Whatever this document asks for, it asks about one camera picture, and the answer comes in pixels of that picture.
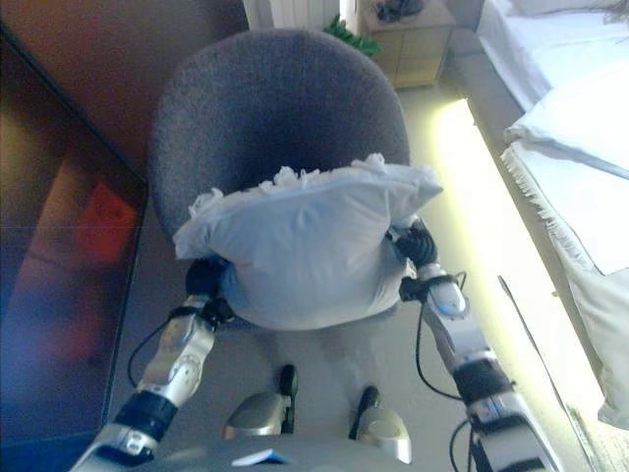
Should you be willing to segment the dark right robot hand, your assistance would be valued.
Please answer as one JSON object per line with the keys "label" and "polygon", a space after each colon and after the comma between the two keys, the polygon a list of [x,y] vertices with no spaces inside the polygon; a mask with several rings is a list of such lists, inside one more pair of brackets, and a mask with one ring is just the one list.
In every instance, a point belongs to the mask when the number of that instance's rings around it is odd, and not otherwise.
{"label": "dark right robot hand", "polygon": [[396,252],[409,260],[415,268],[437,262],[436,244],[420,218],[415,218],[408,227],[390,226],[387,238]]}

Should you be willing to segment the dark left robot hand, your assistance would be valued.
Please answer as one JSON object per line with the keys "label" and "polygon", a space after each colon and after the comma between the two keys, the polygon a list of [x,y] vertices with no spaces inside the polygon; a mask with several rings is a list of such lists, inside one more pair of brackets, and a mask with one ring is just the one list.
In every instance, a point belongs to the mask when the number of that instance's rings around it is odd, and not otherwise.
{"label": "dark left robot hand", "polygon": [[194,260],[186,273],[186,293],[216,298],[228,266],[220,257]]}

